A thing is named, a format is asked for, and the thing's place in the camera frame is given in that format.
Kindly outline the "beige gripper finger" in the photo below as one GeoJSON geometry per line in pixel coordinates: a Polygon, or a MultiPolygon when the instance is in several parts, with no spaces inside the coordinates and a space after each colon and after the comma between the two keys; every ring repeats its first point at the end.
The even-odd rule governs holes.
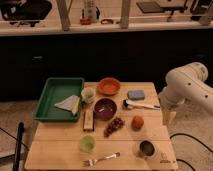
{"type": "Polygon", "coordinates": [[[169,125],[173,121],[175,116],[176,116],[176,112],[175,111],[164,110],[163,111],[163,124],[164,125],[169,125]]]}

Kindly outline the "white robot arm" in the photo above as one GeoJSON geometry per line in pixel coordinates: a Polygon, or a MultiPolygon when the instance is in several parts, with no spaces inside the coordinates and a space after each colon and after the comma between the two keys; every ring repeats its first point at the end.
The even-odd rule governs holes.
{"type": "Polygon", "coordinates": [[[213,115],[213,88],[205,84],[207,78],[208,69],[200,62],[174,68],[166,74],[167,86],[159,93],[164,125],[172,122],[176,116],[174,109],[186,99],[213,115]]]}

